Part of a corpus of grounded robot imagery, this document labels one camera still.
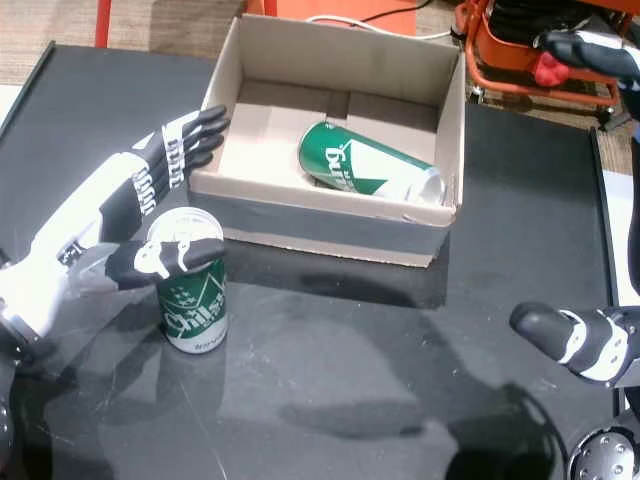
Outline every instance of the can lid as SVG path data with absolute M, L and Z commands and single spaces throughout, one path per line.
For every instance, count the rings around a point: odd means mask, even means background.
M 222 226 L 213 215 L 199 208 L 180 207 L 160 215 L 149 227 L 147 240 L 179 242 L 180 240 L 224 240 Z
M 442 205 L 447 191 L 437 167 L 427 168 L 409 188 L 407 200 L 421 199 L 432 205 Z

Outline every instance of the orange machine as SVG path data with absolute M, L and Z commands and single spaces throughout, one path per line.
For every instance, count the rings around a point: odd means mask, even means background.
M 568 92 L 558 88 L 531 87 L 487 79 L 478 68 L 477 58 L 494 68 L 533 73 L 542 55 L 539 50 L 525 45 L 504 42 L 492 35 L 486 13 L 489 2 L 490 0 L 466 0 L 465 3 L 456 7 L 455 12 L 456 33 L 466 35 L 465 53 L 469 73 L 477 86 L 474 88 L 475 95 L 481 95 L 482 89 L 486 88 L 498 92 L 550 97 L 600 107 L 612 107 L 618 103 L 618 88 L 614 79 L 582 69 L 569 68 L 568 78 L 603 83 L 607 86 L 610 95 L 602 97 Z M 640 14 L 638 0 L 587 0 L 584 3 L 620 11 L 621 15 L 617 24 L 619 33 L 625 33 L 633 15 Z

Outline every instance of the white robotic hand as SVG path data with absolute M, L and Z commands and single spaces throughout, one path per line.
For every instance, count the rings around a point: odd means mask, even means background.
M 15 338 L 17 349 L 33 350 L 47 334 L 71 269 L 94 248 L 108 254 L 99 290 L 155 283 L 223 254 L 222 243 L 211 239 L 191 242 L 186 253 L 177 243 L 129 239 L 186 174 L 211 161 L 229 124 L 225 112 L 223 106 L 192 112 L 109 157 L 38 231 L 29 255 L 0 270 L 0 328 Z

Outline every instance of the floor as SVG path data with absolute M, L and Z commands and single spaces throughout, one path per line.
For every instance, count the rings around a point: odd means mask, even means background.
M 417 15 L 417 32 L 446 31 L 458 0 L 434 0 Z M 21 85 L 50 40 L 92 45 L 97 0 L 0 0 L 0 84 Z M 244 0 L 114 0 L 109 46 L 215 58 Z M 488 93 L 486 103 L 580 128 L 597 126 L 594 109 Z M 599 134 L 606 169 L 631 172 L 629 129 Z

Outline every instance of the soda can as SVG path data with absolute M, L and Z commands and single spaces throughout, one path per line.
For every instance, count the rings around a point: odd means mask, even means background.
M 223 239 L 222 227 L 211 214 L 192 207 L 170 210 L 149 228 L 147 240 L 179 242 Z M 222 259 L 157 286 L 164 333 L 179 350 L 205 353 L 224 340 L 229 322 Z
M 302 137 L 298 160 L 312 177 L 347 192 L 441 205 L 437 167 L 329 122 Z

